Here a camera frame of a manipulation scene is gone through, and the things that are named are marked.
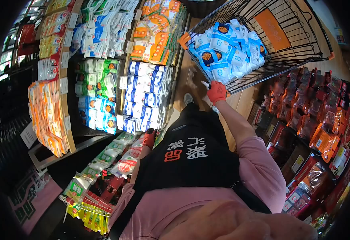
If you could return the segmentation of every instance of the person in background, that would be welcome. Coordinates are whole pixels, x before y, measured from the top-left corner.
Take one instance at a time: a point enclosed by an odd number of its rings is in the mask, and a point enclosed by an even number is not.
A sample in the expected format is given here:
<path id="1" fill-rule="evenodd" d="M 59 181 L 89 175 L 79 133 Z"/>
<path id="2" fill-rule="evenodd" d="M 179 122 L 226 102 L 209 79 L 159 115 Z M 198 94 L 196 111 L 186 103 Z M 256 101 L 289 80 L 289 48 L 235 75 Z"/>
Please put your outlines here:
<path id="1" fill-rule="evenodd" d="M 154 149 L 144 136 L 137 165 L 109 219 L 110 239 L 317 239 L 310 225 L 281 214 L 283 175 L 247 120 L 212 81 L 207 96 L 224 117 L 237 152 L 228 148 L 217 113 L 186 107 Z"/>

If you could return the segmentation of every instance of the metal wire basket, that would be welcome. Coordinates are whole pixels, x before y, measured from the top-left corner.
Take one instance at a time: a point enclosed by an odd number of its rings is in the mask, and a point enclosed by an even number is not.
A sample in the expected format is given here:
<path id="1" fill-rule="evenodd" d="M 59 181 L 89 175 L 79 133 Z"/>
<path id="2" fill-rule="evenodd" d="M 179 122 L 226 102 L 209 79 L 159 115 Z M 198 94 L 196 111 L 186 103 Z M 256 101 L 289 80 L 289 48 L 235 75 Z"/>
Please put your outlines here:
<path id="1" fill-rule="evenodd" d="M 299 2 L 297 4 L 295 0 L 231 0 L 185 33 L 179 39 L 179 42 L 197 63 L 206 79 L 211 82 L 197 58 L 188 49 L 188 46 L 195 42 L 195 37 L 204 33 L 216 22 L 228 23 L 234 18 L 245 25 L 249 31 L 256 31 L 268 52 L 265 55 L 265 63 L 262 67 L 241 79 L 234 79 L 226 84 L 227 90 L 233 94 L 308 62 L 331 60 L 335 57 L 318 17 L 307 1 L 300 0 Z M 308 8 L 311 12 L 302 10 L 303 7 Z M 264 14 L 264 12 L 270 12 L 268 13 L 269 21 L 274 21 L 275 25 L 269 23 L 265 25 L 264 22 L 259 23 L 256 20 L 257 16 Z M 330 51 L 329 57 L 323 57 L 317 36 L 313 31 L 313 24 L 319 26 L 319 32 L 322 32 L 324 36 Z M 278 33 L 277 31 L 284 35 L 285 39 L 288 39 L 289 47 L 282 49 L 274 47 L 276 43 L 274 33 Z"/>

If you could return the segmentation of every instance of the floor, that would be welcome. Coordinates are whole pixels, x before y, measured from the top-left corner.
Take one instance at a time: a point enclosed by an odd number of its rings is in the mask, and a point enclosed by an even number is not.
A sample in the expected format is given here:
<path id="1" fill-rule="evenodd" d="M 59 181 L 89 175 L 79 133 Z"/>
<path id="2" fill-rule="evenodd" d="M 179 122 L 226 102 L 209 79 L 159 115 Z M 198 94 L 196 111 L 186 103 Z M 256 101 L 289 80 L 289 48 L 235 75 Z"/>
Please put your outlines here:
<path id="1" fill-rule="evenodd" d="M 299 4 L 299 6 L 302 8 L 303 11 L 310 12 L 309 8 L 304 4 L 303 0 L 296 0 L 296 2 Z M 192 26 L 197 24 L 200 20 L 201 19 L 192 18 L 190 28 L 192 28 Z M 331 61 L 311 62 L 306 64 L 305 67 L 308 67 L 309 69 L 317 67 L 322 72 L 332 70 L 333 75 L 338 76 L 341 79 L 350 81 L 350 72 L 348 70 L 346 63 L 343 60 L 341 49 L 336 39 L 334 38 L 334 36 L 331 34 L 331 31 L 326 27 L 326 25 L 323 22 L 322 22 L 322 26 L 326 31 L 326 34 L 329 38 L 329 41 L 335 53 L 335 59 Z M 327 43 L 320 30 L 319 25 L 317 23 L 314 23 L 312 24 L 312 28 L 318 38 L 318 44 L 323 52 L 323 56 L 324 57 L 329 56 L 330 51 L 328 49 Z M 173 104 L 174 112 L 170 118 L 168 126 L 170 126 L 170 124 L 172 124 L 179 117 L 179 113 L 185 107 L 185 104 L 183 102 L 183 96 L 185 93 L 191 93 L 194 96 L 194 100 L 196 100 L 196 102 L 199 104 L 199 107 L 202 111 L 210 111 L 212 104 L 209 101 L 208 97 L 206 96 L 207 89 L 201 83 L 201 81 L 206 81 L 204 75 L 199 71 L 195 62 L 191 60 L 190 55 L 187 52 L 185 52 L 182 65 L 181 65 L 180 77 L 178 79 L 177 89 L 175 92 L 175 98 L 174 98 L 174 104 Z M 245 118 L 248 118 L 252 105 L 258 97 L 258 91 L 260 86 L 261 86 L 261 83 L 255 86 L 252 86 L 250 88 L 247 88 L 241 92 L 235 93 L 230 97 L 228 97 L 226 101 L 238 113 L 243 115 Z M 235 150 L 234 138 L 231 135 L 224 118 L 221 115 L 219 116 L 226 133 L 227 142 L 230 147 L 230 150 L 234 151 Z"/>

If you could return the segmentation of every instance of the orange work glove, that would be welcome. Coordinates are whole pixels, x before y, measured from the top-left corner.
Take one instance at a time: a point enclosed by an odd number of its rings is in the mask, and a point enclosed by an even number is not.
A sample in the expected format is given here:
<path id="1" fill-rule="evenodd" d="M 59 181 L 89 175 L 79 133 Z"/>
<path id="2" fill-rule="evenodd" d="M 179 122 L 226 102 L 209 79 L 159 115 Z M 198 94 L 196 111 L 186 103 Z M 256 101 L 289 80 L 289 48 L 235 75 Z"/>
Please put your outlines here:
<path id="1" fill-rule="evenodd" d="M 149 147 L 151 150 L 153 148 L 153 145 L 155 143 L 156 139 L 156 130 L 153 128 L 150 128 L 144 133 L 144 138 L 143 138 L 143 146 Z"/>
<path id="2" fill-rule="evenodd" d="M 226 100 L 226 86 L 218 81 L 211 81 L 211 89 L 207 91 L 207 96 L 212 102 L 212 105 L 215 106 L 217 101 Z"/>

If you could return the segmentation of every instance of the white sneaker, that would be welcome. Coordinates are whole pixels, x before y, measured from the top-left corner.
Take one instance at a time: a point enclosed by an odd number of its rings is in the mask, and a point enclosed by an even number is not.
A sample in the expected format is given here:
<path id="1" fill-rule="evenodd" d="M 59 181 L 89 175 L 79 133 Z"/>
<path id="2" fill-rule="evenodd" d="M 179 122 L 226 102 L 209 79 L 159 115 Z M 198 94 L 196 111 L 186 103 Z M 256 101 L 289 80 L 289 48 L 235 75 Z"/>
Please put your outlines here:
<path id="1" fill-rule="evenodd" d="M 192 95 L 190 93 L 184 94 L 184 104 L 194 103 L 194 99 L 192 98 Z"/>

